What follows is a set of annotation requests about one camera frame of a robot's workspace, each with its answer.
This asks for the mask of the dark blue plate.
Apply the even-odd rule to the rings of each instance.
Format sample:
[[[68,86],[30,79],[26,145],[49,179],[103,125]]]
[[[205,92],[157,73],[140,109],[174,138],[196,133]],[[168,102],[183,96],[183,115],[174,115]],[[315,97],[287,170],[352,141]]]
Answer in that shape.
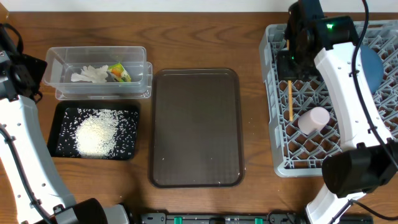
[[[374,95],[383,81],[384,70],[382,60],[373,49],[366,45],[362,45],[360,51],[364,75],[369,89]]]

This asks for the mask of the white tissue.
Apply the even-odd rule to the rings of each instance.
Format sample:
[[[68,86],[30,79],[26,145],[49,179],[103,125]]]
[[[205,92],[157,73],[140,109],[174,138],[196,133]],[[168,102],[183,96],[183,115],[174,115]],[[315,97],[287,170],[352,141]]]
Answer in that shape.
[[[100,68],[84,66],[80,73],[73,73],[71,75],[72,82],[92,82],[92,83],[106,83],[108,78],[108,66],[103,65]]]

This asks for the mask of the brown plastic serving tray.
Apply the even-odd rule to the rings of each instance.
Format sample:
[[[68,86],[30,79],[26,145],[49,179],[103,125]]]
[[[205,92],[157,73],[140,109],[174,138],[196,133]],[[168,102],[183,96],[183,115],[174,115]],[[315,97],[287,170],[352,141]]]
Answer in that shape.
[[[244,161],[236,72],[166,69],[153,84],[151,183],[160,189],[240,184]]]

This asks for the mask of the clear plastic waste bin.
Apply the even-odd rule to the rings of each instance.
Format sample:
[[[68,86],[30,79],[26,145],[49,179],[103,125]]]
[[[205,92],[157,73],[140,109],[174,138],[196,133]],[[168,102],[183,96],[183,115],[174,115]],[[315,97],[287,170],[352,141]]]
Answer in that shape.
[[[43,82],[56,89],[58,100],[121,100],[150,98],[152,64],[141,46],[52,47]],[[71,75],[84,66],[100,68],[121,63],[131,82],[116,82],[108,74],[106,83],[72,82]]]

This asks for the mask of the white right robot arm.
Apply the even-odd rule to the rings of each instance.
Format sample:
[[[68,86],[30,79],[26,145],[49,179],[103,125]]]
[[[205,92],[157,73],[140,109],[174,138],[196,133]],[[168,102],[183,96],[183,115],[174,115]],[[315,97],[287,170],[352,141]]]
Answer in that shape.
[[[289,7],[284,38],[279,78],[323,78],[342,150],[323,160],[324,186],[306,206],[304,221],[338,223],[350,206],[395,176],[397,143],[374,104],[360,56],[364,34],[350,17],[327,17],[318,1],[298,0]]]

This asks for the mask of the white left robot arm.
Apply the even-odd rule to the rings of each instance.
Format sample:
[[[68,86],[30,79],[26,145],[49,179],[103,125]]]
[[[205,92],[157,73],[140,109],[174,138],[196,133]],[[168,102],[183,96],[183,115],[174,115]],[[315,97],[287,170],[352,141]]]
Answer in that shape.
[[[19,223],[132,223],[123,204],[104,208],[95,198],[76,202],[56,170],[42,135],[36,104],[47,62],[23,53],[1,24],[1,162]]]

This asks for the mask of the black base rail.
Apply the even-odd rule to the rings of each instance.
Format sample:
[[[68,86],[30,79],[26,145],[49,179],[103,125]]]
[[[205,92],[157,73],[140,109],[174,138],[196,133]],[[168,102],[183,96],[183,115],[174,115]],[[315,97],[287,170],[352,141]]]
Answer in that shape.
[[[268,215],[166,215],[147,213],[141,215],[142,224],[293,224],[308,223],[294,213]]]

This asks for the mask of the wooden chopstick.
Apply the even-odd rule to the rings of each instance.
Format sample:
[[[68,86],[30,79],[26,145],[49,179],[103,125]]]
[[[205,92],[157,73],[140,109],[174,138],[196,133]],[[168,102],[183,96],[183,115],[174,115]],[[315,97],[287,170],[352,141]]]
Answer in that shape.
[[[289,50],[289,40],[287,40],[287,50]],[[292,122],[294,120],[293,114],[293,96],[292,96],[292,81],[288,80],[288,97],[289,97],[289,121]]]

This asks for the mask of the grey plastic dishwasher rack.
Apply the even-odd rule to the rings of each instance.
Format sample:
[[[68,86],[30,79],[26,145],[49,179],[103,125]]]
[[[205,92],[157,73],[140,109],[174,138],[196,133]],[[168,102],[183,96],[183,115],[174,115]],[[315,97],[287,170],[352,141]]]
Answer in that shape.
[[[320,176],[323,159],[341,152],[337,119],[326,85],[314,78],[293,82],[294,120],[289,121],[288,83],[279,80],[276,66],[276,55],[286,46],[286,27],[267,26],[259,46],[274,170],[280,177]],[[392,137],[397,138],[397,21],[370,21],[363,45],[373,49],[382,60],[383,81],[373,98],[381,119]],[[299,130],[298,118],[316,106],[326,109],[330,120],[321,131],[307,136]]]

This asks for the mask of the yellow green snack wrapper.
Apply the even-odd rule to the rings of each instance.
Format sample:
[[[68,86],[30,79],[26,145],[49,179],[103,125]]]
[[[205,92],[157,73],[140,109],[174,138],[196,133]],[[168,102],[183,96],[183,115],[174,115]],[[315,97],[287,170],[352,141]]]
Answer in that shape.
[[[131,77],[121,63],[117,63],[108,67],[107,73],[111,75],[116,82],[131,82]]]

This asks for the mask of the pink cup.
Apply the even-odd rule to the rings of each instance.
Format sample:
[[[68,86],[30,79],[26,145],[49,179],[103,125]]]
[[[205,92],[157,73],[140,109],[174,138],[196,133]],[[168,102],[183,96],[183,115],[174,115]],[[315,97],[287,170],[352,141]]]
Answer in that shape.
[[[315,107],[305,112],[298,119],[298,128],[306,135],[321,131],[329,122],[330,114],[322,107]]]

